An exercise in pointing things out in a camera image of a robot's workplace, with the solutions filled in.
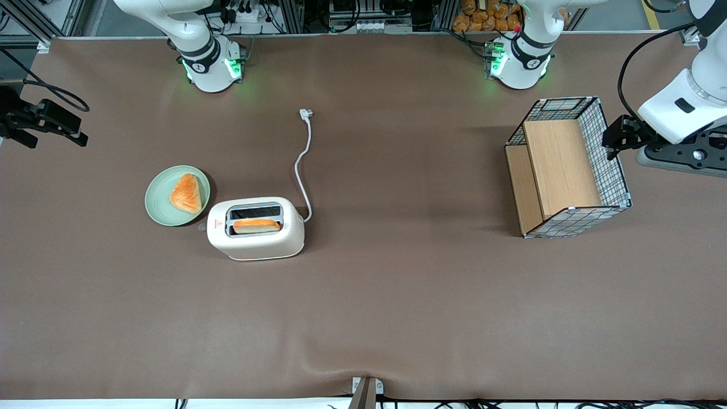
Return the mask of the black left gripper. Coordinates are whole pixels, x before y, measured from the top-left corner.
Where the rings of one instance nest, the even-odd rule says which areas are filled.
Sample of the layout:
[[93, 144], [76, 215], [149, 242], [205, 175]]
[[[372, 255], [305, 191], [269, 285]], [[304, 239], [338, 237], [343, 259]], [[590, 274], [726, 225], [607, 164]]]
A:
[[621, 115], [602, 134], [602, 147], [607, 148], [607, 160], [618, 157], [621, 149], [639, 149], [654, 142], [654, 131], [641, 119]]

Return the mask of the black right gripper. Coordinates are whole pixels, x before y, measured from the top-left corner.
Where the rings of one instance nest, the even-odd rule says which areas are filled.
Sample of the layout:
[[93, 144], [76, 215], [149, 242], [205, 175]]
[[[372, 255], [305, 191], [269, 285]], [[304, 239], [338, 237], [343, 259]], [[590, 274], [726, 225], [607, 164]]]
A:
[[2, 137], [9, 137], [24, 147], [34, 149], [38, 138], [27, 129], [56, 133], [86, 147], [88, 136], [81, 132], [81, 119], [54, 101], [42, 99], [30, 103], [21, 99], [11, 86], [1, 87]]

